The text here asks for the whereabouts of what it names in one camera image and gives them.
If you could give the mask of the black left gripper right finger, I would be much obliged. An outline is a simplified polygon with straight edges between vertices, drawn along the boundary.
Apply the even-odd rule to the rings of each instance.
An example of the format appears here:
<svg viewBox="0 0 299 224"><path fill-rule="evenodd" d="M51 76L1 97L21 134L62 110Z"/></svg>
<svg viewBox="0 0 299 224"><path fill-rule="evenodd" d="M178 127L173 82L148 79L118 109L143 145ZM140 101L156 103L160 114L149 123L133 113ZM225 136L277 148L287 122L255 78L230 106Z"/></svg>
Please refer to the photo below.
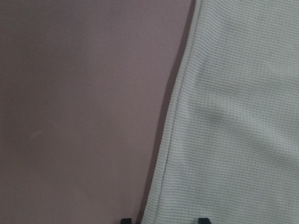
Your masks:
<svg viewBox="0 0 299 224"><path fill-rule="evenodd" d="M207 217L199 217L198 224L210 224L210 219Z"/></svg>

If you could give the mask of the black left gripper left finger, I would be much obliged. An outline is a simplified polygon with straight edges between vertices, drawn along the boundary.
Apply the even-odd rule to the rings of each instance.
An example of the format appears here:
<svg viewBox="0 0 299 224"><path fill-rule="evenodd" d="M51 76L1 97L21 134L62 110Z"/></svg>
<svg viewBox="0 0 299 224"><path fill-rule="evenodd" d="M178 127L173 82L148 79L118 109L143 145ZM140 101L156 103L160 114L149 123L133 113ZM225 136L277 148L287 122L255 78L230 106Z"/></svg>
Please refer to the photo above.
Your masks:
<svg viewBox="0 0 299 224"><path fill-rule="evenodd" d="M132 218L122 218L120 224L132 224Z"/></svg>

